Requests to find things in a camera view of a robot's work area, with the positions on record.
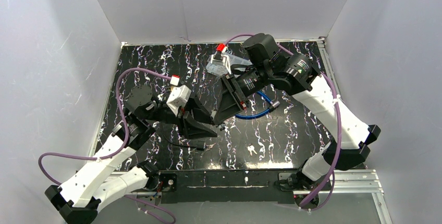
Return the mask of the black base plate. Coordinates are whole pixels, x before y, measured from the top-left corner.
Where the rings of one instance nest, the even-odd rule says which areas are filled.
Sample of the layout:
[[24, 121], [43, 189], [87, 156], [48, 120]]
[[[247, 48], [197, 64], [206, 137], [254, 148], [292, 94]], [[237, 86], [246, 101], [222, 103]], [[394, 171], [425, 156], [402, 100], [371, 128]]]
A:
[[158, 197], [161, 203], [276, 202], [294, 204], [319, 181], [297, 169], [162, 170], [137, 196]]

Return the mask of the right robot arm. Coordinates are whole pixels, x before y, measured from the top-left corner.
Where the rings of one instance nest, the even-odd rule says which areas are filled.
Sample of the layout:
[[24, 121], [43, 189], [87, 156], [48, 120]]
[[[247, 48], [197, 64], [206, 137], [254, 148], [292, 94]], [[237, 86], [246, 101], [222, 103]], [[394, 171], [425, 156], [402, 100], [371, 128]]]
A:
[[251, 62], [220, 77], [222, 97], [213, 117], [216, 125], [242, 112], [248, 98], [268, 85], [303, 104], [332, 135], [332, 140], [307, 159], [298, 179], [317, 181], [332, 170], [348, 170], [366, 161], [381, 132], [360, 120], [339, 98], [333, 83], [307, 56], [289, 53], [265, 33], [246, 34], [243, 48]]

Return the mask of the black cable padlock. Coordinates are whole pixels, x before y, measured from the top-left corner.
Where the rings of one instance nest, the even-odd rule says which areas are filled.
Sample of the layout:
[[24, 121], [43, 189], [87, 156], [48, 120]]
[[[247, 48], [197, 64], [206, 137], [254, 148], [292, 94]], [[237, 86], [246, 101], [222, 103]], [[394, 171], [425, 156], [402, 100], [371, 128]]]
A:
[[167, 141], [172, 146], [182, 147], [182, 148], [190, 148], [197, 151], [208, 151], [213, 148], [213, 144], [206, 144], [204, 141], [172, 141], [171, 138], [166, 136], [166, 131], [164, 130], [163, 124], [159, 123], [159, 130], [161, 131], [162, 138], [164, 138], [165, 141]]

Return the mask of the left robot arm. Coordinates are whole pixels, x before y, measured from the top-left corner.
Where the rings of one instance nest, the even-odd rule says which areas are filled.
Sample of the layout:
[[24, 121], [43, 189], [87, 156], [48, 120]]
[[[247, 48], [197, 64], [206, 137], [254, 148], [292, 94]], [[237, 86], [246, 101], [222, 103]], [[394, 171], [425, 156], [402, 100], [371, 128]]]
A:
[[155, 133], [152, 122], [176, 125], [182, 137], [197, 141], [198, 150], [205, 149], [205, 138], [216, 137], [211, 115], [185, 85], [174, 87], [166, 101], [160, 100], [149, 86], [136, 86], [125, 101], [123, 113], [123, 120], [80, 170], [67, 181], [46, 189], [46, 197], [65, 222], [92, 223], [105, 206], [132, 191], [161, 189], [159, 170], [149, 161], [110, 178]]

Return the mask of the clear plastic parts box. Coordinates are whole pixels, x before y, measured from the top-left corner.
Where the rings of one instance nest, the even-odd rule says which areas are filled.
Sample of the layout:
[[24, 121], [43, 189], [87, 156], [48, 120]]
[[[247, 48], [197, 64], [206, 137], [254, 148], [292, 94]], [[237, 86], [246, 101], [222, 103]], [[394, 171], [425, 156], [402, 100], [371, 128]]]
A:
[[249, 60], [235, 56], [230, 53], [223, 53], [221, 60], [214, 59], [214, 56], [215, 55], [212, 54], [209, 57], [208, 63], [206, 65], [206, 71], [209, 74], [215, 75], [216, 77], [230, 73], [230, 68], [227, 67], [227, 64], [229, 65], [229, 67], [231, 65], [252, 65]]

